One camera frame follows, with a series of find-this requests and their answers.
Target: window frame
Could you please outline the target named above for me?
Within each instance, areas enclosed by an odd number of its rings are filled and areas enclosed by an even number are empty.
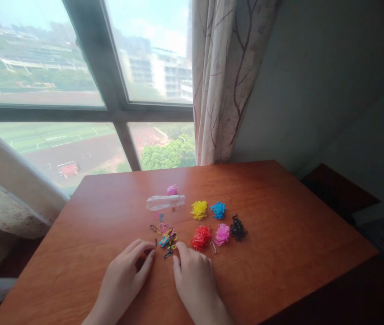
[[[193,122],[193,106],[130,101],[104,0],[63,4],[105,107],[0,104],[0,122],[112,122],[132,171],[140,171],[128,122]]]

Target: white wall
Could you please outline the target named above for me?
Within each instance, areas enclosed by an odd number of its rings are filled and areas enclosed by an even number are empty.
[[[283,0],[232,162],[298,172],[384,94],[384,0]]]
[[[354,218],[358,225],[384,217],[384,96],[317,155],[299,177],[325,163],[382,202]]]

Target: clear plastic bottle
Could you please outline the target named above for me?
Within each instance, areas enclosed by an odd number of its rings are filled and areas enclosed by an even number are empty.
[[[147,209],[150,211],[158,211],[166,208],[178,207],[180,205],[184,205],[184,195],[155,195],[149,197],[147,200]]]

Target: yellow rubber bands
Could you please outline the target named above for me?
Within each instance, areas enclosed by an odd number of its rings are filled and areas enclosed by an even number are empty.
[[[194,214],[193,218],[201,220],[207,216],[207,201],[195,201],[192,204],[192,214]]]

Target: window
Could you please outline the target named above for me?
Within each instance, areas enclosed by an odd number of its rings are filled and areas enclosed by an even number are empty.
[[[196,165],[193,123],[129,123],[142,170]]]
[[[191,2],[105,1],[0,0],[0,137],[67,194],[196,165]]]
[[[0,123],[0,137],[67,194],[85,175],[131,171],[112,123]]]
[[[131,101],[192,103],[177,88],[192,81],[189,0],[107,0],[113,39]],[[137,73],[151,82],[143,82]]]
[[[103,108],[61,0],[0,4],[0,103]]]

